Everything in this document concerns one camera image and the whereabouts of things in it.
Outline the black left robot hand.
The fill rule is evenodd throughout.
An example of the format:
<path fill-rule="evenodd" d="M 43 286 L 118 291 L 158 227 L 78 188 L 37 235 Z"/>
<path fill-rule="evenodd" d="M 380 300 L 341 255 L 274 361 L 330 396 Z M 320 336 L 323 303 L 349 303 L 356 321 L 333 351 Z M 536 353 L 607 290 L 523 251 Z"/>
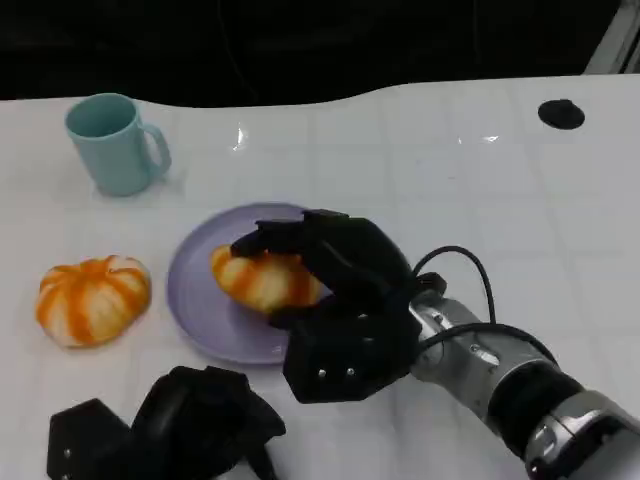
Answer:
<path fill-rule="evenodd" d="M 178 366 L 151 387 L 131 431 L 144 479 L 214 479 L 241 462 L 276 479 L 266 444 L 286 427 L 246 375 Z"/>

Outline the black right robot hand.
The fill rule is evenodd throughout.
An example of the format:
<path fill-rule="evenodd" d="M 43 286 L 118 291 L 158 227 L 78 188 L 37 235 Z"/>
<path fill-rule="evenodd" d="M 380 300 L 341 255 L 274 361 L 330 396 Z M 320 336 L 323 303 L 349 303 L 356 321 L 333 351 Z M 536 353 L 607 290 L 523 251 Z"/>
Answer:
<path fill-rule="evenodd" d="M 409 283 L 411 267 L 397 245 L 373 222 L 330 210 L 306 210 L 303 218 L 259 220 L 231 245 L 234 257 L 295 255 L 330 294 L 309 307 L 282 307 L 269 324 L 291 330 L 303 321 L 336 321 L 373 315 Z"/>

